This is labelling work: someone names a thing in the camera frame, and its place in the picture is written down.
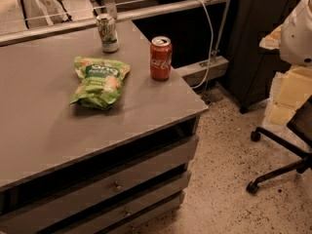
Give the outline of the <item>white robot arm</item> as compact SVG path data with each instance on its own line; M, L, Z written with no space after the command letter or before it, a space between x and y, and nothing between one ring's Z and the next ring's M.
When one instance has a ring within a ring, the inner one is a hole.
M280 58L293 65L312 65L311 1L300 0L281 29Z

